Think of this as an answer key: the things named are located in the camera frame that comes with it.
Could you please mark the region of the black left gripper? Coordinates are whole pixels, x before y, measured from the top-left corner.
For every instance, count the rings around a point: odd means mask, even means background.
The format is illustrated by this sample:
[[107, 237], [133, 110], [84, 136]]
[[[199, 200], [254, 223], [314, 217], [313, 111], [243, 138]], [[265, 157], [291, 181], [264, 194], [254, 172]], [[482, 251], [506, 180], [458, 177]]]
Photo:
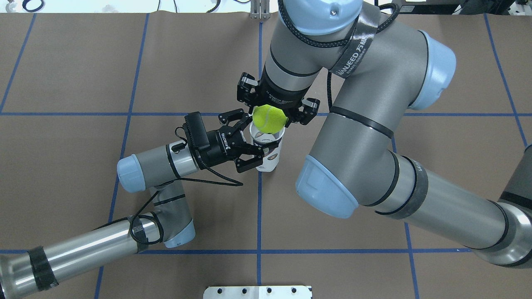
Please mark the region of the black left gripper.
[[[219, 130], [197, 132], [195, 134], [195, 155], [199, 166], [211, 168], [228, 161], [234, 161], [238, 173], [243, 173], [263, 163], [264, 147], [241, 144], [243, 131], [252, 122], [252, 117], [242, 108], [218, 114], [222, 125]], [[252, 156], [242, 159], [241, 155]]]

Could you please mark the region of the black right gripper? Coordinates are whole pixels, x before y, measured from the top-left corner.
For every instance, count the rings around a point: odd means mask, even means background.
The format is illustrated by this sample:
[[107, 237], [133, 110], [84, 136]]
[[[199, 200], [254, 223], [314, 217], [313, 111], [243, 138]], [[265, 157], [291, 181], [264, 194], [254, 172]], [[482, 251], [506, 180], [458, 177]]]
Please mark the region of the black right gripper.
[[285, 127], [292, 123], [307, 125], [317, 115], [320, 100], [304, 98], [308, 88], [288, 91], [271, 81], [256, 80], [254, 76], [243, 72], [237, 84], [237, 101], [245, 104], [249, 110], [255, 106], [272, 106], [285, 113]]

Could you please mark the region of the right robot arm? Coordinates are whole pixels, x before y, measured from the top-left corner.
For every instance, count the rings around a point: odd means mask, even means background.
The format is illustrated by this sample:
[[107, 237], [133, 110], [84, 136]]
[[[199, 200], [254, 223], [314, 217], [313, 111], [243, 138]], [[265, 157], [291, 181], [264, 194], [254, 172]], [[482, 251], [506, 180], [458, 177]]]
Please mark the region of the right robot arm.
[[307, 124], [319, 72], [344, 78], [296, 182], [301, 198], [337, 218], [358, 206], [471, 249], [501, 267], [531, 267], [531, 146], [498, 202], [387, 149], [407, 109], [431, 106], [456, 70], [454, 52], [397, 21], [400, 8], [362, 0], [280, 0], [261, 79], [244, 74], [238, 100]]

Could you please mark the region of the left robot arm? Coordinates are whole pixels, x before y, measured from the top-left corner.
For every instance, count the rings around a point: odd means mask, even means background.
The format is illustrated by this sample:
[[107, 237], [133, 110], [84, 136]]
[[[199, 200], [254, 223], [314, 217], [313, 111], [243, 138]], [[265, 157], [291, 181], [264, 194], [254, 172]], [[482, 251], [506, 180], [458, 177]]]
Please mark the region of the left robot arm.
[[[1, 116], [1, 254], [80, 236], [134, 214], [150, 197], [116, 178], [120, 157], [175, 140], [184, 114]], [[184, 182], [196, 237], [124, 257], [34, 299], [200, 299], [210, 286], [260, 283], [258, 174], [216, 168], [243, 187]]]

